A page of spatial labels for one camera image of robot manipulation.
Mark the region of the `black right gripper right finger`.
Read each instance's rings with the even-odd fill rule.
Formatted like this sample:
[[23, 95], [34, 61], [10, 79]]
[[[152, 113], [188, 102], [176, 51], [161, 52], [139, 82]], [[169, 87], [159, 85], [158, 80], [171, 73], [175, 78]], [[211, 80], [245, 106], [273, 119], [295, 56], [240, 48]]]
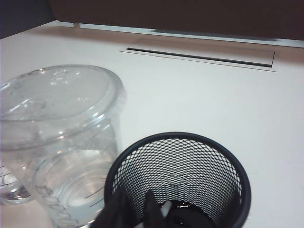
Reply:
[[145, 195], [144, 204], [144, 227], [145, 228], [165, 228], [166, 221], [161, 213], [161, 209], [151, 190]]

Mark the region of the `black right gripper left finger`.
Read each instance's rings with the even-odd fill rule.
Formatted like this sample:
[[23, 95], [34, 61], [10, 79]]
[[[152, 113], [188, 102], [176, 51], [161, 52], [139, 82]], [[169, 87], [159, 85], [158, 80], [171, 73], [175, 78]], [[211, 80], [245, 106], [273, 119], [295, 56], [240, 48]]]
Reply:
[[132, 210], [124, 188], [119, 188], [98, 214], [95, 228], [132, 228]]

